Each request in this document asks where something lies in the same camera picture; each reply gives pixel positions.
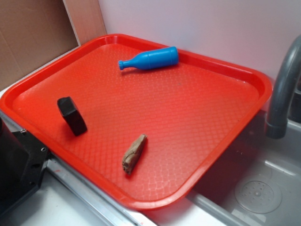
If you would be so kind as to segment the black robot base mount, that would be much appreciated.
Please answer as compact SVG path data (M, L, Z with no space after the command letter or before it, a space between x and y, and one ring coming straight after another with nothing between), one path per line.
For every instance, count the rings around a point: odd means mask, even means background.
M11 132L0 121L0 217L22 204L41 186L49 148L30 132Z

